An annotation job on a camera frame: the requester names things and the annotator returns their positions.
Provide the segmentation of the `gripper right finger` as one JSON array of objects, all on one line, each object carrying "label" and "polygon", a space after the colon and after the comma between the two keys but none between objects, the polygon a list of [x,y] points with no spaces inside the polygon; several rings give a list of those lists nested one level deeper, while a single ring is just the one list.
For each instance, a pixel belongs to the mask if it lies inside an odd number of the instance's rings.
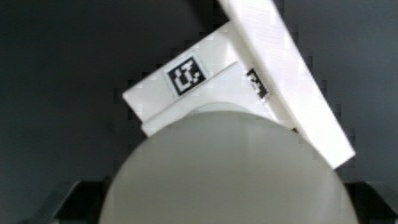
[{"label": "gripper right finger", "polygon": [[398,224],[398,193],[380,182],[345,183],[359,224]]}]

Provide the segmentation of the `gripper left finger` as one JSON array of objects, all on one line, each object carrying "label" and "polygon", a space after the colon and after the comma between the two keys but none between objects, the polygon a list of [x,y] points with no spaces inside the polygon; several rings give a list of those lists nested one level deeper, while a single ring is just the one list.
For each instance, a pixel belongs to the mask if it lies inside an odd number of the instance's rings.
[{"label": "gripper left finger", "polygon": [[100,224],[109,180],[62,182],[32,214],[16,224]]}]

